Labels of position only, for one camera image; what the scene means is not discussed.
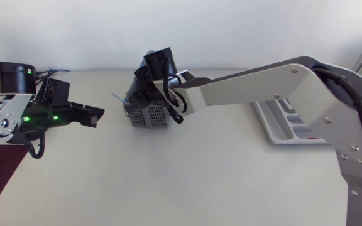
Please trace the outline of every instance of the table surface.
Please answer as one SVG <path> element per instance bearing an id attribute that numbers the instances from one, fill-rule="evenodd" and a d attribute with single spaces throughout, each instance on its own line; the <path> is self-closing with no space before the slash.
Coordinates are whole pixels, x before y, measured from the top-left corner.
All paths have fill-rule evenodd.
<path id="1" fill-rule="evenodd" d="M 236 71 L 192 71 L 220 77 Z M 0 225 L 344 225 L 347 185 L 327 144 L 269 143 L 250 104 L 207 107 L 167 128 L 133 127 L 132 71 L 60 72 L 97 128 L 49 129 L 0 196 Z"/>

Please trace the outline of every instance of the gray mesh basket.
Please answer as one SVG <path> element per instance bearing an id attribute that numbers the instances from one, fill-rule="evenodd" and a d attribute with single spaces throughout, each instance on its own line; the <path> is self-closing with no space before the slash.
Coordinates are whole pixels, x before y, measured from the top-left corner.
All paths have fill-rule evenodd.
<path id="1" fill-rule="evenodd" d="M 138 89 L 138 82 L 134 78 L 131 87 L 125 95 L 124 100 L 128 102 L 129 96 Z M 138 109 L 132 114 L 125 111 L 126 116 L 131 120 L 132 126 L 138 127 L 167 127 L 168 126 L 168 111 L 166 108 L 157 105 L 149 105 L 144 109 Z"/>

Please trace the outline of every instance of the white wall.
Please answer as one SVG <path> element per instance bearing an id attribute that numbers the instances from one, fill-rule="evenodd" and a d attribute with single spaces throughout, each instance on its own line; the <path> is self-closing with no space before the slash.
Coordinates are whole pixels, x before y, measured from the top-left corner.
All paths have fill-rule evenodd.
<path id="1" fill-rule="evenodd" d="M 245 69 L 300 55 L 351 67 L 362 1 L 0 0 L 0 61 L 136 69 L 171 46 L 179 68 Z"/>

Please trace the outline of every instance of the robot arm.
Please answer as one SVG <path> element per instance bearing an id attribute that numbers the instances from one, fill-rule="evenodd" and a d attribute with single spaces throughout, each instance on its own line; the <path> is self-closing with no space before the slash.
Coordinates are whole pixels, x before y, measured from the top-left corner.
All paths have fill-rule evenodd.
<path id="1" fill-rule="evenodd" d="M 0 101 L 0 144 L 25 144 L 32 157 L 40 158 L 48 128 L 71 122 L 96 127 L 104 109 L 69 102 L 69 83 L 50 78 L 35 96 L 35 73 L 31 65 L 0 62 L 0 96 L 5 96 Z M 36 154 L 30 140 L 38 138 Z"/>
<path id="2" fill-rule="evenodd" d="M 135 72 L 141 89 L 127 110 L 141 102 L 161 105 L 181 123 L 183 116 L 213 105 L 288 99 L 302 121 L 336 148 L 349 185 L 347 225 L 362 225 L 361 76 L 300 57 L 214 80 L 195 78 L 177 73 L 169 48 L 145 56 L 145 63 Z"/>

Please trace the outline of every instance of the white tray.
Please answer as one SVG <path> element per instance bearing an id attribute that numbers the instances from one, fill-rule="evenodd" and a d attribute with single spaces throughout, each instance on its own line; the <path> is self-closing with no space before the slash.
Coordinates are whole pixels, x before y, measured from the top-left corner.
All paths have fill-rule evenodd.
<path id="1" fill-rule="evenodd" d="M 272 144 L 327 144 L 302 121 L 287 100 L 252 103 Z"/>

